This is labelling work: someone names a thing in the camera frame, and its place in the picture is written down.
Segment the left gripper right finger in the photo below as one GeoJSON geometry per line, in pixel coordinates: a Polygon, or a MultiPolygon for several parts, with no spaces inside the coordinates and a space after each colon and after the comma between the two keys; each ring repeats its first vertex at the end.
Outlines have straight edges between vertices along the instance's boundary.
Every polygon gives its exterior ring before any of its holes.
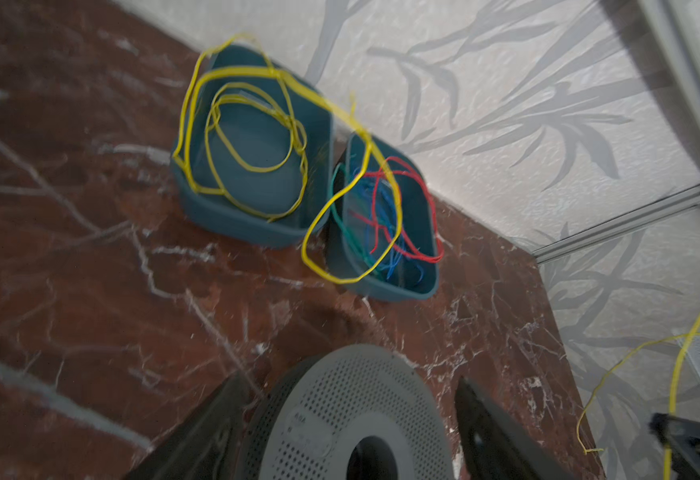
{"type": "Polygon", "coordinates": [[[574,477],[484,389],[466,377],[459,379],[455,408],[471,478],[554,480],[574,477]]]}

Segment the grey perforated cable spool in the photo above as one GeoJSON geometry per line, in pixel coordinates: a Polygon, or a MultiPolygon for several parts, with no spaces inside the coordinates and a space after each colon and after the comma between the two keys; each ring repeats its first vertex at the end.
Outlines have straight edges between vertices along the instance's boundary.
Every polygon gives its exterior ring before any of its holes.
{"type": "Polygon", "coordinates": [[[355,344],[291,368],[259,404],[237,479],[451,479],[435,398],[393,352],[355,344]]]}

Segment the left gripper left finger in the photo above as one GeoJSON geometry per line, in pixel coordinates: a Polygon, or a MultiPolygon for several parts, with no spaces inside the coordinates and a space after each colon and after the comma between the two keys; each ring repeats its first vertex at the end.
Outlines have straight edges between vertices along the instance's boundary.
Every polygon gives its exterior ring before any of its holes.
{"type": "Polygon", "coordinates": [[[232,374],[125,477],[231,479],[249,398],[244,376],[232,374]]]}

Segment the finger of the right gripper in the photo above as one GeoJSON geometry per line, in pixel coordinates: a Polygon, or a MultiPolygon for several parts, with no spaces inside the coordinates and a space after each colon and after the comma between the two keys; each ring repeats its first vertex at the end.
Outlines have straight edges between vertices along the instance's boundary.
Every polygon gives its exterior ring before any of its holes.
{"type": "Polygon", "coordinates": [[[670,452],[670,479],[700,479],[700,422],[656,413],[652,433],[670,452]]]}

